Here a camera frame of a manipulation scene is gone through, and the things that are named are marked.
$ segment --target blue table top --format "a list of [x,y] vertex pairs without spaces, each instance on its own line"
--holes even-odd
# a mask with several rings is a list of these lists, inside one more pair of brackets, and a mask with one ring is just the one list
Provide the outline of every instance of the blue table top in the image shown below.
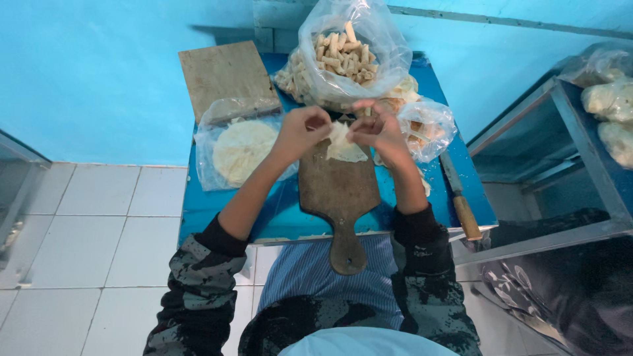
[[[287,55],[263,53],[261,59],[268,73],[274,73],[284,66]],[[420,95],[447,105],[444,93],[426,58],[413,60],[410,74],[418,81]],[[278,93],[285,111],[299,106],[283,92],[278,90]],[[478,225],[482,227],[497,225],[495,215],[484,194],[484,188],[460,135],[453,139],[453,142],[448,146],[448,151],[464,186],[463,195],[468,200]],[[430,163],[419,163],[418,166],[431,185],[429,201],[433,205],[437,221],[449,227],[450,231],[460,231],[461,227],[453,207],[452,195],[447,192],[449,184],[442,174],[438,158]],[[236,192],[235,189],[203,192],[195,167],[196,145],[193,144],[189,156],[189,177],[191,179],[185,190],[179,244],[188,234],[204,230],[211,219]],[[376,208],[356,221],[354,229],[359,235],[391,230],[391,218],[396,204],[393,181],[385,167],[376,167],[375,171],[381,202]],[[299,209],[298,181],[295,174],[285,181],[273,185],[251,234],[251,243],[275,245],[291,241],[331,238],[332,228],[323,219],[304,213]]]

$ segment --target wooden cutting board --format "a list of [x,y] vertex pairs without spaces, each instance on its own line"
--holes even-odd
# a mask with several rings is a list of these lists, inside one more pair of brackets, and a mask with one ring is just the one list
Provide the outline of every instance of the wooden cutting board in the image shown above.
[[279,98],[252,41],[178,52],[196,123],[223,98]]
[[329,144],[329,139],[322,141],[299,160],[299,204],[332,226],[330,265],[338,274],[349,276],[367,266],[354,223],[380,203],[380,193],[368,146],[361,149],[369,159],[351,163],[326,160]]

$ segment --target hand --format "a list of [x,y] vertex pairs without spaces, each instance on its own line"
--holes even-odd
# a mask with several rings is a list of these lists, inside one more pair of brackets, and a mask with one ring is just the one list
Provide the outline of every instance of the hand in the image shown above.
[[357,118],[349,127],[347,139],[375,148],[389,168],[415,165],[393,113],[374,99],[359,100],[353,105],[354,110],[368,107],[373,108],[378,117]]
[[270,156],[276,162],[290,165],[331,131],[332,121],[325,110],[318,106],[293,109],[284,118]]

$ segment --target plastic bag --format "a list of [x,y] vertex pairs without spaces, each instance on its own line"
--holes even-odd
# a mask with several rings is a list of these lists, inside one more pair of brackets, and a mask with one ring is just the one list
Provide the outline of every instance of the plastic bag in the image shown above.
[[404,104],[396,118],[407,137],[409,151],[418,162],[431,162],[444,152],[457,134],[451,109],[428,98]]
[[633,170],[633,127],[603,122],[598,125],[598,136],[616,162]]
[[624,77],[610,84],[588,87],[580,96],[582,106],[596,118],[633,123],[633,79]]
[[[196,172],[203,191],[241,187],[246,178],[270,152],[283,119],[284,113],[276,98],[227,98],[213,102],[202,116],[194,135]],[[251,137],[246,132],[244,140],[240,140],[238,128],[233,127],[227,136],[220,138],[233,125],[244,125],[245,122],[248,122],[249,128],[258,129],[260,130],[258,132],[263,132],[265,135],[258,134]],[[221,150],[225,154],[214,157],[218,140],[222,142]],[[228,157],[228,154],[235,155],[235,158]],[[295,162],[284,171],[278,181],[283,181],[298,170],[299,162]]]
[[[376,56],[375,79],[366,86],[319,69],[317,63],[318,36],[345,32],[347,21],[351,21],[356,40],[368,44]],[[398,85],[409,72],[412,55],[382,0],[319,0],[299,29],[299,47],[277,73],[275,83],[299,103],[350,113],[356,100],[379,98]]]
[[582,88],[612,83],[623,77],[633,77],[633,48],[613,42],[590,46],[558,76]]

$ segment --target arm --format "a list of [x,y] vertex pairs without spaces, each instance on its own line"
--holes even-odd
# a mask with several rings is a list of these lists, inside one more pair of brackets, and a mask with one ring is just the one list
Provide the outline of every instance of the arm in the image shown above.
[[[308,131],[307,125],[318,128]],[[330,130],[329,116],[317,107],[286,115],[268,156],[209,226],[190,235],[172,257],[170,291],[144,355],[221,355],[237,298],[233,275],[244,266],[248,236],[266,196],[288,165]]]
[[391,280],[404,315],[400,331],[423,336],[462,356],[481,355],[461,285],[455,281],[448,231],[433,216],[398,122],[374,100],[354,104],[354,108],[364,106],[371,106],[379,117],[359,119],[350,127],[349,138],[373,146],[394,178],[392,246],[398,272]]

